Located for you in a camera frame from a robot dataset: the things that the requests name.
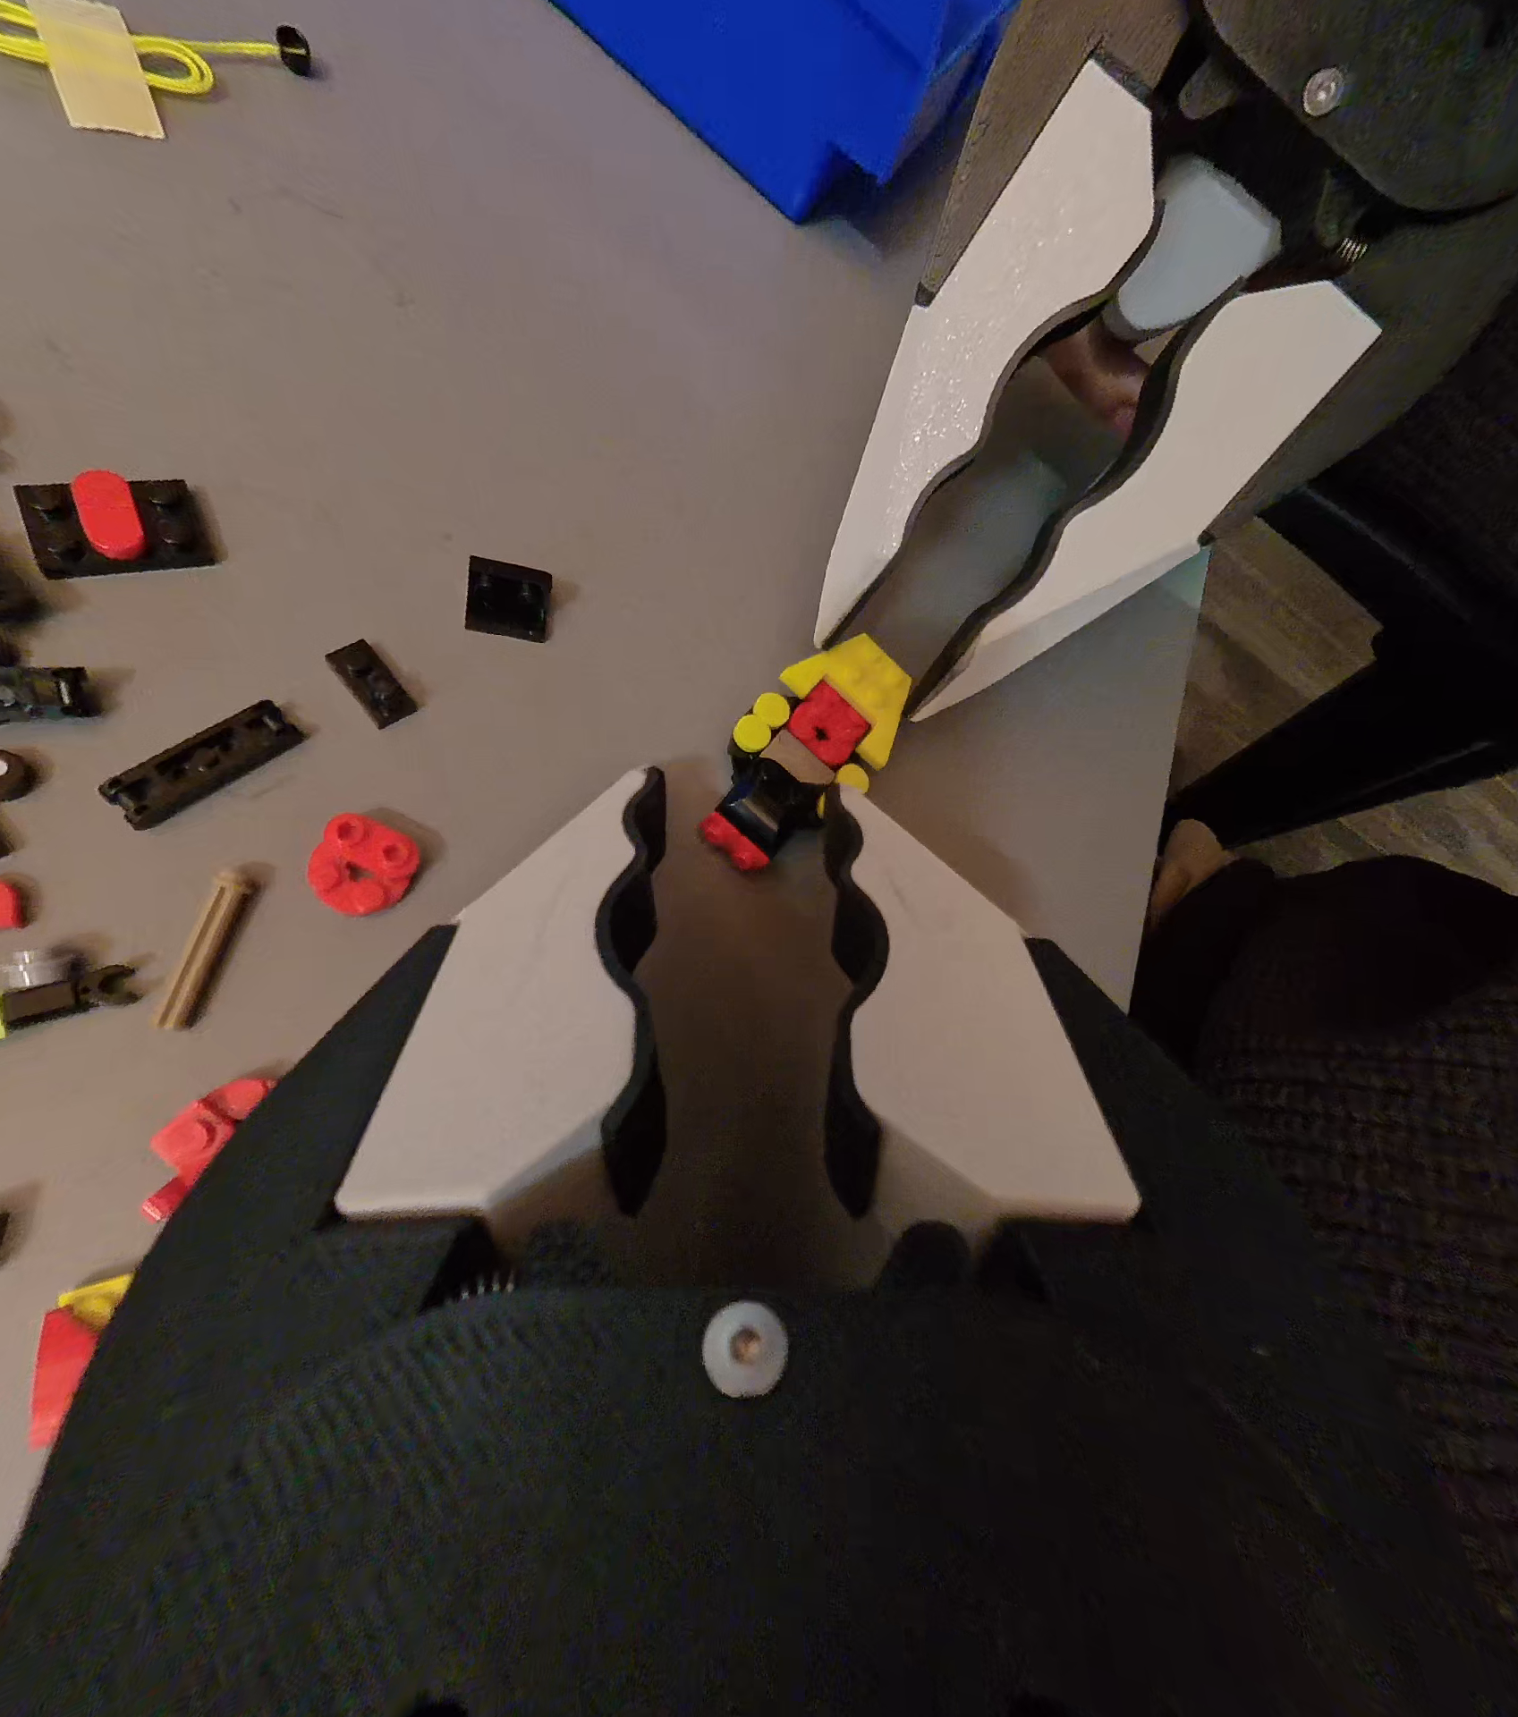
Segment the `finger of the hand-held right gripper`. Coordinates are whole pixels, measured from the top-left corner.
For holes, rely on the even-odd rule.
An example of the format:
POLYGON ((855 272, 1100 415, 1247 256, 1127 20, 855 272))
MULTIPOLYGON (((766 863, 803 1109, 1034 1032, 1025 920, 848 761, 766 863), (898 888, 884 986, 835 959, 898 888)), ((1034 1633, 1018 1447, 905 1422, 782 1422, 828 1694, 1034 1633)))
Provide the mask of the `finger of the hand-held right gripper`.
POLYGON ((1193 559, 1378 335, 1326 280, 1229 294, 1197 315, 1152 365, 1127 444, 961 625, 920 682, 912 719, 973 698, 1193 559))
POLYGON ((818 646, 891 567, 930 494, 975 457, 1025 355, 1113 287, 1154 210, 1152 117, 1088 60, 936 296, 907 315, 828 553, 818 646))

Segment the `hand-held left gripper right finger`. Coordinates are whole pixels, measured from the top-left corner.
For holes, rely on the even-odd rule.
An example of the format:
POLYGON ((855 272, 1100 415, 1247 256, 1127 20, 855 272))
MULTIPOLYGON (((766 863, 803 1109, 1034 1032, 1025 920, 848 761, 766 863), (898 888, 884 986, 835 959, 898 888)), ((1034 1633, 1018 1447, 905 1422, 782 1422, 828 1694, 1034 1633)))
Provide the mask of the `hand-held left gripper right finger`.
POLYGON ((835 1018, 825 1172, 855 1254, 918 1224, 973 1252, 1013 1220, 1129 1224, 1140 1193, 1020 927, 868 796, 823 857, 835 1018))

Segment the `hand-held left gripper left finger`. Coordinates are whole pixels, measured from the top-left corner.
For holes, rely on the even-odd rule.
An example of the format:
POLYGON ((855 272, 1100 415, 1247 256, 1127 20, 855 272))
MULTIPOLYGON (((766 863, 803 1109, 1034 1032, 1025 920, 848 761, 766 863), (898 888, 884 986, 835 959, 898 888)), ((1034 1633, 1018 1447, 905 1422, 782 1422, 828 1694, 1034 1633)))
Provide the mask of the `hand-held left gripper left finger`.
POLYGON ((635 768, 454 916, 338 1217, 474 1218, 508 1258, 553 1222, 633 1227, 665 1147, 639 982, 665 827, 635 768))

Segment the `partly built lego model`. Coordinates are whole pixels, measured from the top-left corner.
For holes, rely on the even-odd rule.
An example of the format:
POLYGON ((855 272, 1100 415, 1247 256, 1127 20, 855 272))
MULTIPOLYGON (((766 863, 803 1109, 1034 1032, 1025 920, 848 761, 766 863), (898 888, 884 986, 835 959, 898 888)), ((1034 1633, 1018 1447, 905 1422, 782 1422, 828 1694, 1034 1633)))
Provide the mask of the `partly built lego model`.
POLYGON ((755 875, 821 830, 834 793, 868 793, 887 766, 909 696, 909 675, 866 634, 785 668, 730 730, 728 787, 698 827, 705 846, 755 875))

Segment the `pile of lego pieces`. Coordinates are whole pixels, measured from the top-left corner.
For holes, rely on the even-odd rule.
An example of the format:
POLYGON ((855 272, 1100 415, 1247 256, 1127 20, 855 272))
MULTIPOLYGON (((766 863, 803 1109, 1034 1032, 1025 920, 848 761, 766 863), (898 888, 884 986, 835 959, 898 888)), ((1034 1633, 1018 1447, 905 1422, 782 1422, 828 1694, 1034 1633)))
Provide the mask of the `pile of lego pieces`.
MULTIPOLYGON (((102 578, 209 567, 202 510, 180 482, 127 482, 93 469, 68 483, 21 483, 14 491, 28 546, 51 580, 102 578)), ((0 566, 0 628, 32 612, 32 592, 0 566)), ((98 703, 78 668, 16 660, 0 639, 0 727, 94 719, 98 703)), ((270 702, 180 741, 98 787, 105 805, 137 832, 170 818, 272 762, 302 736, 270 702)), ((0 798, 17 784, 17 761, 0 746, 0 798)), ((85 970, 69 963, 59 977, 10 979, 0 991, 0 1043, 12 1032, 85 1015, 125 998, 123 966, 85 970)))

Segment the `person's right forearm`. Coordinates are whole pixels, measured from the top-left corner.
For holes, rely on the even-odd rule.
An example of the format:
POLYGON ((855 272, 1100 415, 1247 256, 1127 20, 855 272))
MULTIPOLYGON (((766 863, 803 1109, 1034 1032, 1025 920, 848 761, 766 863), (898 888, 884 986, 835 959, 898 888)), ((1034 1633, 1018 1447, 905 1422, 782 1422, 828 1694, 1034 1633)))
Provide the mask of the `person's right forearm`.
POLYGON ((1333 457, 1328 478, 1518 623, 1518 197, 1376 235, 1344 288, 1380 340, 1310 417, 1304 448, 1219 519, 1219 546, 1333 457))

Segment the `person's right hand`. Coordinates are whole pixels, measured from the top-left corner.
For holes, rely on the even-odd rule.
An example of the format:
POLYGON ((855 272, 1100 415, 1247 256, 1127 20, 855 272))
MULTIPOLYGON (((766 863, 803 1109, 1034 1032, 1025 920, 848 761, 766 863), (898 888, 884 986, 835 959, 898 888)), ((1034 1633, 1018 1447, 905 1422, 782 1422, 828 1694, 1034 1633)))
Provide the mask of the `person's right hand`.
POLYGON ((1113 433, 1125 437, 1134 421, 1149 364, 1117 340, 1099 319, 1045 349, 1054 376, 1070 396, 1113 433))

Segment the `blue storage bin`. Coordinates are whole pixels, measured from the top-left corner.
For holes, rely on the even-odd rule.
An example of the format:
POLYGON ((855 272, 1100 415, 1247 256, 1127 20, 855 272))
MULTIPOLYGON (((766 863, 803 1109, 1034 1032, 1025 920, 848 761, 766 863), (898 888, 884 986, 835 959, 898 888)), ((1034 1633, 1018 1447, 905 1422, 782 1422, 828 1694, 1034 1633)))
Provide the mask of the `blue storage bin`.
POLYGON ((556 2, 793 224, 891 183, 975 92, 1011 2, 556 2))

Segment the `red chunky round brick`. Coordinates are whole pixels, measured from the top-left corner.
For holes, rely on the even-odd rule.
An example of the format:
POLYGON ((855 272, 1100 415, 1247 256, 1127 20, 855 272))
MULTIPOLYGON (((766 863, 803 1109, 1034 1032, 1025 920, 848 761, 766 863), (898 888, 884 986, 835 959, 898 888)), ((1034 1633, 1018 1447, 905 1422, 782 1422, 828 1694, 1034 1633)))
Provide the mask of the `red chunky round brick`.
POLYGON ((164 1224, 179 1210, 200 1174, 273 1086, 275 1081, 264 1077, 220 1084, 184 1106, 152 1134, 150 1152, 168 1167, 170 1179, 141 1204, 150 1224, 164 1224))

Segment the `tan rod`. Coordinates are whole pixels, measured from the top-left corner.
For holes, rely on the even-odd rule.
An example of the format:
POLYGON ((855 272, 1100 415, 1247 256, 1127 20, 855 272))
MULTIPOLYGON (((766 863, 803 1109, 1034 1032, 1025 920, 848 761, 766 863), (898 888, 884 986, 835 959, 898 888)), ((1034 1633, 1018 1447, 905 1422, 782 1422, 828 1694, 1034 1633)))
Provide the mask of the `tan rod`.
POLYGON ((187 1031, 200 1016, 221 972, 230 941, 254 898, 255 884, 245 870, 216 875, 211 897, 184 943, 168 988, 152 1020, 161 1032, 187 1031))

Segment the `small black brick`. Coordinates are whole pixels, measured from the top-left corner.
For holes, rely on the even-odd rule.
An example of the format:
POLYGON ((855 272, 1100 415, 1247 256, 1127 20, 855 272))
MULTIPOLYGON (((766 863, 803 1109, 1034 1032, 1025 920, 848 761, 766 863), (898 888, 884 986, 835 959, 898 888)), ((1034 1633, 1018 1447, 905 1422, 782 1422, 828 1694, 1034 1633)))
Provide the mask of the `small black brick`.
POLYGON ((356 700, 361 714, 381 732, 418 711, 415 696, 395 675, 392 664, 365 639, 354 639, 329 652, 324 664, 356 700))

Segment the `person's dark knit sweater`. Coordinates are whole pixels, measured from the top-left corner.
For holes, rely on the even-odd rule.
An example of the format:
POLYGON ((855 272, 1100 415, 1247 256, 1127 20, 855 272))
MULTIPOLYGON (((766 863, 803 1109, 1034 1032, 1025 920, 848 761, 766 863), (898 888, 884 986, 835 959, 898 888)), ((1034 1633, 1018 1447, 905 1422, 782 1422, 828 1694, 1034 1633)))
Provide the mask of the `person's dark knit sweater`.
POLYGON ((1147 932, 1131 1018, 1369 1317, 1518 1644, 1518 897, 1417 857, 1236 857, 1147 932))

